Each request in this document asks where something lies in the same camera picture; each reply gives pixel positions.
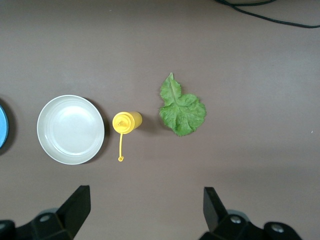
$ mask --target white plate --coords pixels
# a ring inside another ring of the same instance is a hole
[[[105,127],[99,111],[75,95],[58,96],[40,112],[37,135],[43,150],[54,160],[82,164],[100,150]]]

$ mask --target plate rim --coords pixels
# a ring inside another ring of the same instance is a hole
[[[0,118],[4,119],[4,124],[5,124],[5,130],[4,132],[4,139],[3,141],[0,141],[0,148],[2,148],[2,146],[5,144],[7,138],[8,138],[8,134],[9,134],[9,120],[8,120],[8,116],[6,114],[6,111],[4,110],[4,108],[0,105]]]
[[[55,161],[61,163],[61,164],[66,164],[66,165],[80,165],[80,164],[83,164],[83,163],[86,163],[88,162],[89,160],[91,160],[92,158],[94,158],[97,153],[100,151],[102,145],[103,145],[103,142],[104,142],[104,139],[105,139],[105,133],[102,135],[103,137],[101,138],[101,141],[97,147],[97,150],[94,152],[94,154],[90,155],[90,158],[86,158],[85,160],[82,160],[81,162],[78,161],[78,162],[75,162],[75,163],[68,163],[68,162],[65,162],[61,159],[57,159],[55,158],[54,156],[52,156],[47,150],[46,148],[43,146],[43,143],[42,143],[42,140],[41,140],[41,137],[40,137],[40,133],[39,133],[39,124],[40,124],[40,120],[41,120],[41,117],[43,115],[43,112],[46,110],[46,108],[48,107],[49,104],[51,104],[52,102],[55,102],[57,101],[58,99],[61,99],[61,98],[66,98],[66,97],[71,97],[71,98],[75,98],[77,100],[81,100],[87,104],[89,104],[92,109],[94,109],[97,113],[98,113],[98,116],[99,116],[99,122],[101,123],[101,126],[103,128],[103,133],[105,132],[105,123],[104,123],[104,120],[101,116],[101,113],[99,112],[99,110],[96,108],[96,106],[94,106],[92,104],[92,102],[90,102],[89,100],[85,99],[84,97],[81,97],[81,96],[78,96],[78,95],[72,95],[72,94],[66,94],[66,95],[60,95],[60,96],[57,96],[53,99],[51,99],[49,102],[47,102],[44,107],[42,108],[41,112],[39,113],[39,116],[38,116],[38,119],[37,119],[37,124],[36,124],[36,134],[37,134],[37,137],[38,137],[38,141],[42,147],[42,149],[45,151],[45,153],[51,157],[52,159],[54,159]]]

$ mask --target black cable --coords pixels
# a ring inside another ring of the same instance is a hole
[[[245,6],[260,6],[260,5],[272,3],[272,2],[274,2],[276,0],[268,0],[268,1],[261,1],[261,2],[255,2],[255,3],[230,3],[230,2],[228,2],[226,0],[215,0],[215,1],[220,3],[220,4],[227,5],[227,6],[233,8],[234,10],[236,10],[236,11],[238,11],[240,13],[247,14],[247,15],[250,15],[250,16],[254,16],[254,17],[257,17],[257,18],[260,18],[260,19],[264,19],[264,20],[267,20],[267,21],[270,21],[270,22],[277,23],[277,24],[290,25],[290,26],[300,27],[300,28],[305,28],[305,29],[320,28],[320,25],[305,25],[305,24],[294,23],[294,22],[290,22],[290,21],[276,20],[276,19],[273,19],[273,18],[269,18],[269,17],[266,17],[266,16],[258,15],[258,14],[255,14],[255,13],[252,13],[252,12],[249,12],[249,11],[245,11],[245,10],[242,10],[242,9],[238,8],[238,7],[245,7]]]

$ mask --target lettuce leaf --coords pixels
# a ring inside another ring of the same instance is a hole
[[[163,82],[160,96],[164,101],[159,112],[163,123],[178,136],[188,135],[204,123],[205,105],[193,94],[182,94],[172,72]]]

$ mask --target yellow bottle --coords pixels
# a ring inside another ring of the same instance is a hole
[[[123,134],[131,133],[132,130],[139,127],[142,123],[142,116],[137,111],[122,111],[116,114],[112,120],[114,130],[120,134],[119,143],[119,162],[124,160],[122,156],[122,137]]]

